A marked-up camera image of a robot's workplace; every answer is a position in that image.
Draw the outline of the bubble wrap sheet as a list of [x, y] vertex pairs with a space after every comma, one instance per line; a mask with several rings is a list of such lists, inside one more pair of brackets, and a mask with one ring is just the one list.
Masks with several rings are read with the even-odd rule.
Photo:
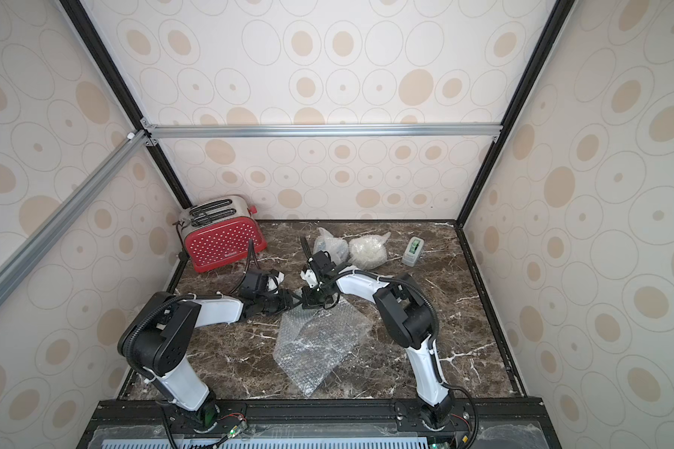
[[371, 327], [372, 321], [347, 301], [329, 310], [298, 307], [281, 315], [273, 359], [309, 397]]
[[386, 243], [391, 232], [383, 235], [365, 235], [348, 243], [349, 262], [363, 271], [371, 271], [388, 262]]
[[340, 265], [349, 258], [349, 246], [345, 239], [334, 237], [323, 227], [318, 228], [318, 237], [315, 239], [313, 253], [327, 252], [331, 261]]

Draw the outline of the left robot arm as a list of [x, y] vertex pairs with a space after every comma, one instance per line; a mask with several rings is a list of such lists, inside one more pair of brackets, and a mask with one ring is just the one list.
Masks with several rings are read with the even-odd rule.
[[256, 315], [287, 312], [299, 296], [278, 286], [254, 299], [217, 293], [212, 296], [154, 293], [121, 336], [117, 351], [142, 378], [155, 385], [166, 400], [189, 413], [201, 413], [211, 389], [187, 360], [195, 329], [239, 323]]

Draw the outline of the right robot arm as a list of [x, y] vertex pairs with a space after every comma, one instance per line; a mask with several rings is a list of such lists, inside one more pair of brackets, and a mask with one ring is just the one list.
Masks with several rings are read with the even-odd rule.
[[306, 286], [301, 288], [305, 309], [335, 307], [344, 296], [373, 303], [393, 342], [406, 350], [421, 401], [421, 419], [430, 430], [443, 428], [449, 419], [479, 430], [479, 412], [470, 393], [449, 384], [437, 351], [440, 323], [436, 308], [412, 276], [379, 275], [345, 263], [336, 264], [329, 253], [307, 256], [301, 270]]

